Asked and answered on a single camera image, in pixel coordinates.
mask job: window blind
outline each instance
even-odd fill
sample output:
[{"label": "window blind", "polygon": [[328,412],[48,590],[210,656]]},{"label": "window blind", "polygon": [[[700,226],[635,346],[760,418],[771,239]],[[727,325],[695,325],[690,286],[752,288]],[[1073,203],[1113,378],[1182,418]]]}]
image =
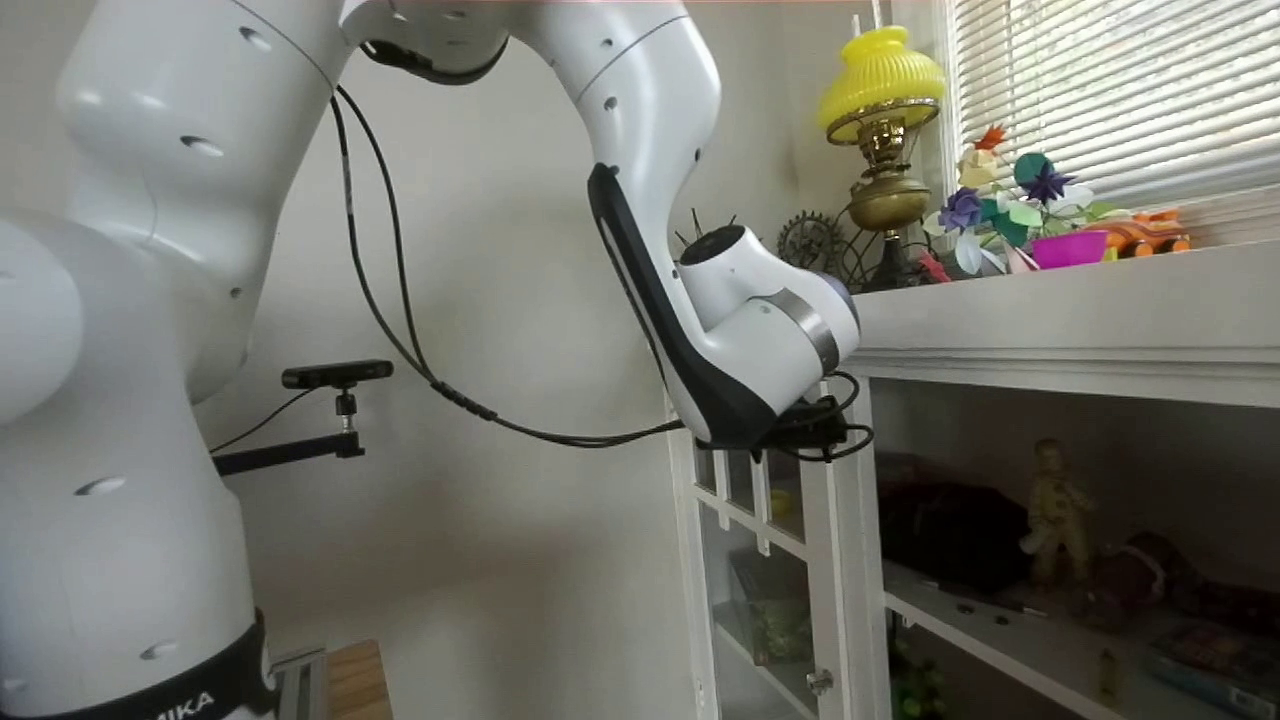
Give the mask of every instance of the window blind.
[{"label": "window blind", "polygon": [[952,102],[1102,200],[1280,186],[1280,0],[952,0]]}]

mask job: cabinet shelf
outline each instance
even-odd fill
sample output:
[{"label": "cabinet shelf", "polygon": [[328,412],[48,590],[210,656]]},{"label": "cabinet shelf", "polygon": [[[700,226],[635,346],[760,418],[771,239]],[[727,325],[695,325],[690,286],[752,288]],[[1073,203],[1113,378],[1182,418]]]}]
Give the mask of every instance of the cabinet shelf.
[{"label": "cabinet shelf", "polygon": [[[889,611],[952,648],[993,664],[1024,689],[1088,720],[1228,720],[1222,712],[1152,681],[1142,671],[1142,636],[1102,636],[1060,620],[1020,616],[941,593],[915,572],[889,572]],[[1100,653],[1116,656],[1116,709],[1100,699]]]},{"label": "cabinet shelf", "polygon": [[700,501],[708,511],[714,511],[719,524],[727,520],[727,524],[752,532],[754,545],[760,545],[760,553],[785,549],[789,556],[807,561],[807,549],[803,549],[803,541],[796,537],[796,530],[766,524],[766,520],[735,508],[735,503],[724,503],[719,498],[713,498],[713,492],[705,492],[705,489],[695,489],[695,501]]},{"label": "cabinet shelf", "polygon": [[1280,410],[1280,244],[860,297],[857,371]]},{"label": "cabinet shelf", "polygon": [[735,604],[713,608],[714,636],[738,653],[754,671],[764,677],[766,689],[775,689],[803,720],[816,720],[816,699],[807,694],[807,668],[803,664],[760,664],[752,653],[752,616]]}]

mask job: yellow lampshade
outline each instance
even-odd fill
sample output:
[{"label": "yellow lampshade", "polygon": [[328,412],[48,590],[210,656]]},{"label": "yellow lampshade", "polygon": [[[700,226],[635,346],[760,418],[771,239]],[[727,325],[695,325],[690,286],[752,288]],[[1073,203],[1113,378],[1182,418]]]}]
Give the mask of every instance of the yellow lampshade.
[{"label": "yellow lampshade", "polygon": [[840,75],[818,104],[818,124],[831,143],[860,143],[865,119],[919,130],[935,117],[944,74],[930,55],[911,51],[900,23],[882,23],[842,43]]}]

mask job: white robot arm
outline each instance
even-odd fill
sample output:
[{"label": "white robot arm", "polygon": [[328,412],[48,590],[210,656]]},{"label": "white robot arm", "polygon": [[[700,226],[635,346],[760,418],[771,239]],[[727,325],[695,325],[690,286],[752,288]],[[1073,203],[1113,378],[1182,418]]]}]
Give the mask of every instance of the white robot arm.
[{"label": "white robot arm", "polygon": [[98,0],[58,81],[73,210],[0,220],[0,720],[272,716],[240,508],[192,396],[240,365],[350,47],[474,81],[507,36],[593,131],[606,257],[705,445],[754,449],[850,358],[848,297],[752,231],[666,257],[719,104],[675,0]]}]

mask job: cabinet handle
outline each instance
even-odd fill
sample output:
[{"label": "cabinet handle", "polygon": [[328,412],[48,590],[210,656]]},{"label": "cabinet handle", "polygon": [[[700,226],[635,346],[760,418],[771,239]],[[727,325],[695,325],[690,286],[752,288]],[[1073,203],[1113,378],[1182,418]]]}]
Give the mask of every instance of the cabinet handle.
[{"label": "cabinet handle", "polygon": [[836,684],[836,677],[831,671],[822,671],[822,668],[816,668],[816,671],[803,671],[803,684],[811,689],[811,698],[816,694],[829,694],[831,684]]}]

